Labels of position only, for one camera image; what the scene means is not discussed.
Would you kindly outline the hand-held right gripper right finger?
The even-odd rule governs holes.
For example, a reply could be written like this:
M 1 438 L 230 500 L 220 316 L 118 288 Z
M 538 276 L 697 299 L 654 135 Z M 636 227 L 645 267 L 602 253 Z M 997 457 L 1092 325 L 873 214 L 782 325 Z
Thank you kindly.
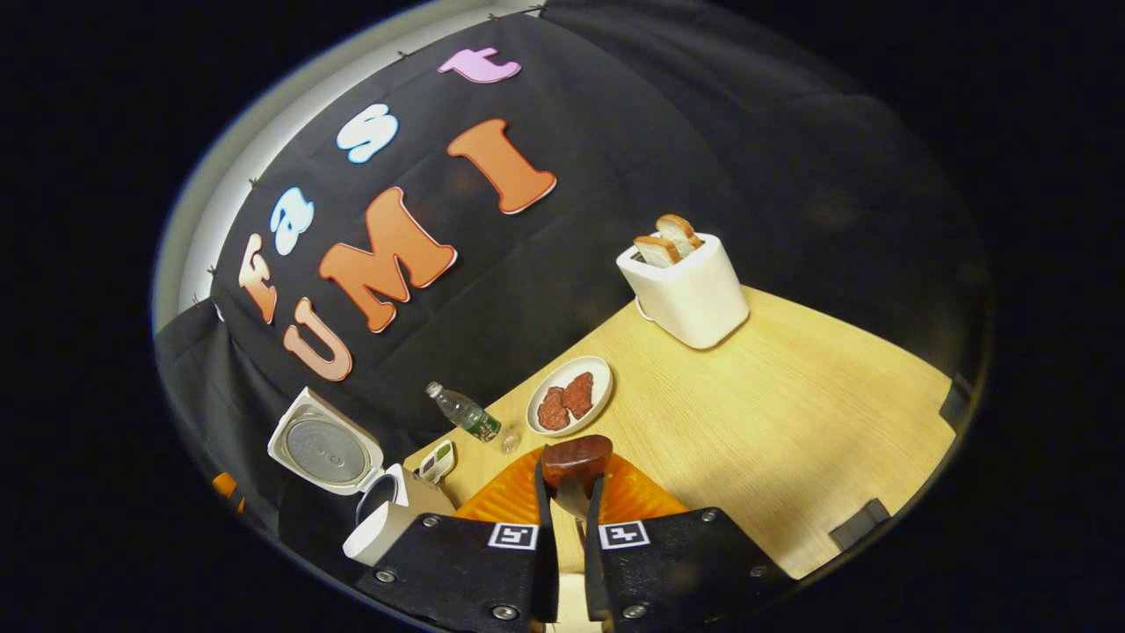
M 601 633 L 748 633 L 795 593 L 721 508 L 690 510 L 626 458 L 593 488 L 585 602 Z

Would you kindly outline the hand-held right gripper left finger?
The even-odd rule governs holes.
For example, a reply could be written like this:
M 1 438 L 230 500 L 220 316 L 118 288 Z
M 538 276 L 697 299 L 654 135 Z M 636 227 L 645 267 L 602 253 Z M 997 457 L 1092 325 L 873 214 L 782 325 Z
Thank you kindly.
M 412 519 L 356 589 L 436 633 L 547 633 L 558 621 L 558 549 L 530 450 L 454 514 Z

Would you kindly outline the white rice cooker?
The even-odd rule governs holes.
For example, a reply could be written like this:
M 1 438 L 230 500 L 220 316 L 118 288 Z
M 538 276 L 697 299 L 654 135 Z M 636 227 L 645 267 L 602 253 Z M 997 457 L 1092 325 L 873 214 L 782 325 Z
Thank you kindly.
M 454 512 L 436 483 L 400 463 L 385 465 L 374 435 L 308 386 L 282 414 L 266 450 L 317 488 L 357 501 L 342 551 L 358 564 L 377 566 L 423 514 Z

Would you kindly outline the brown wooden spoon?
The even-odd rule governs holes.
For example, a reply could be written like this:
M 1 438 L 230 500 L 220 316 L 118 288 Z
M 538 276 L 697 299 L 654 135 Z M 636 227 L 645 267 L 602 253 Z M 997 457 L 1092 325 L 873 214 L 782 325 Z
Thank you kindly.
M 603 435 L 586 435 L 547 445 L 540 454 L 540 472 L 547 496 L 576 522 L 579 540 L 585 540 L 595 485 L 606 474 L 613 442 Z

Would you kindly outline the white divided seasoning dish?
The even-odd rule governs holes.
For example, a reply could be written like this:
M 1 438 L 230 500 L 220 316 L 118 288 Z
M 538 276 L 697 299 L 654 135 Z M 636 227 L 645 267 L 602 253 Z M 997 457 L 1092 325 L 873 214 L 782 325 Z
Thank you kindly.
M 452 440 L 443 440 L 422 461 L 421 465 L 414 469 L 414 474 L 429 483 L 439 483 L 453 468 L 454 442 Z

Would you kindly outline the clear plastic water bottle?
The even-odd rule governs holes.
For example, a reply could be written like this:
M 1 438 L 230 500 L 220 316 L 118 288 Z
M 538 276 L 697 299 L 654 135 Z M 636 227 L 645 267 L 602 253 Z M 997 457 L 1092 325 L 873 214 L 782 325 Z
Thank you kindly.
M 454 427 L 464 429 L 475 440 L 482 441 L 483 445 L 497 450 L 503 455 L 508 455 L 518 450 L 521 437 L 518 432 L 501 421 L 490 416 L 490 413 L 480 404 L 464 396 L 450 391 L 446 386 L 438 382 L 426 385 L 425 392 L 436 404 L 439 412 L 442 412 L 447 421 Z

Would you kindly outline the white oval plate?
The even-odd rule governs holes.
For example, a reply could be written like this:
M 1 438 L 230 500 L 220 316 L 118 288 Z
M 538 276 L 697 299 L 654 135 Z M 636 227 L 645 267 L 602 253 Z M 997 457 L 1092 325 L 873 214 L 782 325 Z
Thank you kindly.
M 555 388 L 555 386 L 557 388 L 566 388 L 566 386 L 572 385 L 575 378 L 584 374 L 591 374 L 593 380 L 590 410 L 579 418 L 576 418 L 573 412 L 567 412 L 570 423 L 560 429 L 547 429 L 542 427 L 539 422 L 538 412 L 549 389 Z M 526 399 L 526 408 L 524 408 L 526 428 L 544 437 L 562 437 L 573 435 L 573 433 L 577 433 L 579 429 L 585 429 L 593 421 L 598 419 L 598 414 L 606 408 L 608 400 L 611 399 L 613 394 L 613 369 L 608 365 L 603 358 L 591 355 L 572 358 L 572 360 L 565 361 L 565 363 L 550 370 L 549 373 L 537 381 L 536 389 L 529 399 Z

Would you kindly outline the dark grey table clamp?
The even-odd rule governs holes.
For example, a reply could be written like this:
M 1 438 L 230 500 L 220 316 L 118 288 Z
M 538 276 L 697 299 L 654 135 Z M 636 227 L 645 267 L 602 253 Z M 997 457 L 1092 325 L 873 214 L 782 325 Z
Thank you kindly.
M 961 435 L 968 427 L 969 408 L 973 396 L 974 388 L 968 377 L 956 373 L 939 408 L 940 419 L 945 421 L 956 435 Z
M 844 550 L 854 548 L 867 537 L 872 530 L 876 530 L 889 518 L 891 518 L 891 513 L 888 512 L 883 501 L 870 499 L 861 506 L 860 510 L 853 513 L 848 519 L 840 522 L 838 526 L 831 530 L 829 536 L 842 552 L 844 552 Z

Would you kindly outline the red-brown meat piece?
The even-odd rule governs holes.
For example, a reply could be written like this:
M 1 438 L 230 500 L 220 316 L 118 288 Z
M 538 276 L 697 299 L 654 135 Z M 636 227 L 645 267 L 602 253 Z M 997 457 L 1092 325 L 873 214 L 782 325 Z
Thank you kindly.
M 562 389 L 562 406 L 575 421 L 583 419 L 593 409 L 593 373 L 586 370 Z
M 565 429 L 570 424 L 570 410 L 565 405 L 565 389 L 550 386 L 537 409 L 537 421 L 546 432 Z

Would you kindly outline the white toaster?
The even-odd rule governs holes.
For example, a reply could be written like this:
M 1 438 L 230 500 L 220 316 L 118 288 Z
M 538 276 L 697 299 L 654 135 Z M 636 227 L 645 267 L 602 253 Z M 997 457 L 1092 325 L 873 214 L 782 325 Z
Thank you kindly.
M 712 349 L 744 322 L 752 306 L 723 241 L 702 233 L 702 247 L 674 266 L 651 266 L 626 248 L 616 266 L 634 292 L 644 319 L 655 322 L 691 349 Z

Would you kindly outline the toast bread slice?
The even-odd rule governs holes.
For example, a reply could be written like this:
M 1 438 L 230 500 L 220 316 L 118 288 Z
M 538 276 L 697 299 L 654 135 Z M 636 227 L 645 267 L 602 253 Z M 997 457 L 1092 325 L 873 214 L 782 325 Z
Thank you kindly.
M 655 227 L 662 239 L 670 241 L 678 257 L 687 257 L 702 247 L 703 242 L 696 236 L 692 225 L 675 214 L 664 214 L 655 221 Z
M 651 266 L 668 268 L 680 263 L 680 248 L 672 239 L 662 236 L 637 236 L 632 241 L 638 256 Z

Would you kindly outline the black backdrop cloth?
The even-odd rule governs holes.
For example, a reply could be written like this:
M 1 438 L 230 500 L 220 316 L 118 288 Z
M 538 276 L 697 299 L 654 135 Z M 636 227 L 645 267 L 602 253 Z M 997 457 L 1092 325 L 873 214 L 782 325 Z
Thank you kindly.
M 446 385 L 518 432 L 540 377 L 601 355 L 602 433 L 688 507 L 719 507 L 792 578 L 870 499 L 900 517 L 963 436 L 990 280 L 968 208 L 886 105 L 699 0 L 439 0 L 322 54 L 222 138 L 158 257 L 158 377 L 206 480 L 250 527 L 351 584 L 357 501 L 278 464 L 302 389 L 382 463 L 454 440 L 456 505 L 510 461 L 454 429 Z M 723 241 L 747 322 L 691 349 L 615 264 L 664 214 Z

